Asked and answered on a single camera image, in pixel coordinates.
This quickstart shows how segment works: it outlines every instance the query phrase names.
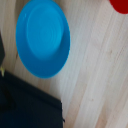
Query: blue plastic bowl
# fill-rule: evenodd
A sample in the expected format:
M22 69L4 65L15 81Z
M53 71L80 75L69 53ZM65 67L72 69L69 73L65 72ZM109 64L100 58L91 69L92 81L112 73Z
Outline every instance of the blue plastic bowl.
M61 8L51 0L31 0L20 13L16 45L21 61L35 76L49 78L64 66L70 32Z

